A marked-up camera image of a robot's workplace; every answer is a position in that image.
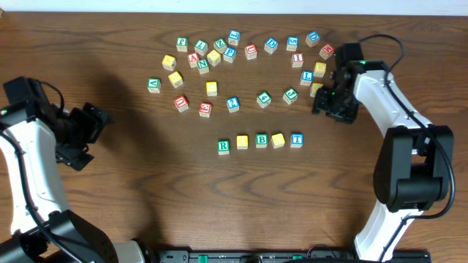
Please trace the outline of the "green T letter block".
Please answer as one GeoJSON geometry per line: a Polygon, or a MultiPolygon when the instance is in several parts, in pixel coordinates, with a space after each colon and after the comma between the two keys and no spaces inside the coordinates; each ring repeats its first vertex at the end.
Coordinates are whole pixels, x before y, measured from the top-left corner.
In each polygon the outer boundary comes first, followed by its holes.
{"type": "Polygon", "coordinates": [[[290,147],[301,148],[303,146],[304,137],[301,133],[292,133],[290,136],[290,147]]]}

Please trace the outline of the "green B letter block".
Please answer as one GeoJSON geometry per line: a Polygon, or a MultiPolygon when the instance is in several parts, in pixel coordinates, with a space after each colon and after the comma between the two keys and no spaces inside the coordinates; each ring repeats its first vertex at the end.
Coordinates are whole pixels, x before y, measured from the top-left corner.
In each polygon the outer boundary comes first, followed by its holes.
{"type": "Polygon", "coordinates": [[[266,133],[259,133],[255,136],[256,148],[267,148],[268,147],[268,135],[266,133]]]}

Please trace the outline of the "green R letter block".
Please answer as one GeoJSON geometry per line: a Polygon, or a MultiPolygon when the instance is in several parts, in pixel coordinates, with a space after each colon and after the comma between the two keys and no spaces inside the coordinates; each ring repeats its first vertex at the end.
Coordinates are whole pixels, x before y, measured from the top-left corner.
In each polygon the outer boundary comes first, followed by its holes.
{"type": "Polygon", "coordinates": [[[217,148],[218,148],[219,155],[228,155],[230,153],[230,141],[229,140],[218,141],[217,148]]]}

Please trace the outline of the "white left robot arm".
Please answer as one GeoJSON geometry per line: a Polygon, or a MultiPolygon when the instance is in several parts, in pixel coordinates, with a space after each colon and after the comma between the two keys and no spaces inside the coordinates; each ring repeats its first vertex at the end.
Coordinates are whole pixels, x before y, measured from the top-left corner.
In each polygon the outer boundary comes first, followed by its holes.
{"type": "Polygon", "coordinates": [[[90,104],[63,114],[47,101],[24,99],[1,109],[1,151],[13,197],[12,236],[2,262],[118,262],[99,228],[72,212],[59,163],[81,170],[101,115],[90,104]]]}

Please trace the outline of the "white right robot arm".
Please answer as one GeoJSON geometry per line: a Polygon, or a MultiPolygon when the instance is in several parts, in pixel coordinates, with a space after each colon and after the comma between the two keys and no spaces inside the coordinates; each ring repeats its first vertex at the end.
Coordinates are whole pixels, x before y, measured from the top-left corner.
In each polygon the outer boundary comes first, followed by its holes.
{"type": "Polygon", "coordinates": [[[352,123],[363,105],[384,137],[373,173],[377,201],[354,248],[360,260],[387,262],[413,221],[446,214],[427,214],[435,202],[453,203],[453,133],[411,105],[383,61],[339,62],[332,78],[317,92],[314,113],[352,123]]]}

